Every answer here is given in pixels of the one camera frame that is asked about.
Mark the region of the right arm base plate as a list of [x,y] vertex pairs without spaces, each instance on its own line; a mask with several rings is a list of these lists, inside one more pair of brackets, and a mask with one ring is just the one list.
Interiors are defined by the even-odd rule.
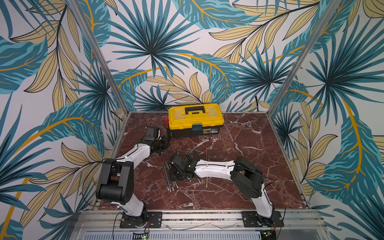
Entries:
[[278,211],[273,211],[270,218],[262,217],[256,211],[243,211],[241,214],[245,228],[274,228],[285,226],[283,217]]

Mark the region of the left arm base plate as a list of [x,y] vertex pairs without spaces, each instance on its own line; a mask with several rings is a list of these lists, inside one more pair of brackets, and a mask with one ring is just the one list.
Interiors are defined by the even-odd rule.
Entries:
[[120,228],[121,229],[139,229],[149,227],[150,229],[160,229],[163,221],[162,212],[143,212],[138,217],[128,216],[123,213]]

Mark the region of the dark blue printed pencil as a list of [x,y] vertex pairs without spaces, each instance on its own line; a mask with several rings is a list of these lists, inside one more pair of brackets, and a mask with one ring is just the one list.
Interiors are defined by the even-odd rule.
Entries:
[[171,183],[171,189],[172,189],[172,192],[174,192],[175,188],[174,188],[174,182],[173,182],[173,179],[172,179],[171,168],[170,168],[170,166],[169,166],[168,163],[166,163],[166,166],[167,166],[167,168],[168,168],[169,179],[170,179],[170,183]]

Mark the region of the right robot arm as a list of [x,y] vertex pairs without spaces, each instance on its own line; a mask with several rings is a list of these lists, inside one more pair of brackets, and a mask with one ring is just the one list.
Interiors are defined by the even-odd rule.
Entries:
[[171,180],[175,182],[193,178],[232,181],[242,194],[253,201],[261,219],[273,220],[275,208],[268,197],[263,173],[246,158],[237,157],[234,161],[212,162],[184,159],[179,154],[175,154],[168,161],[168,165]]

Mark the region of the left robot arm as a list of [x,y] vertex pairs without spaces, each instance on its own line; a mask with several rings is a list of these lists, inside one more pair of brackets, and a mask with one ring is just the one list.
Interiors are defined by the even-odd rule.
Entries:
[[96,198],[118,206],[127,216],[139,217],[144,203],[134,195],[134,169],[152,154],[161,153],[170,146],[166,137],[141,141],[124,155],[107,159],[102,164]]

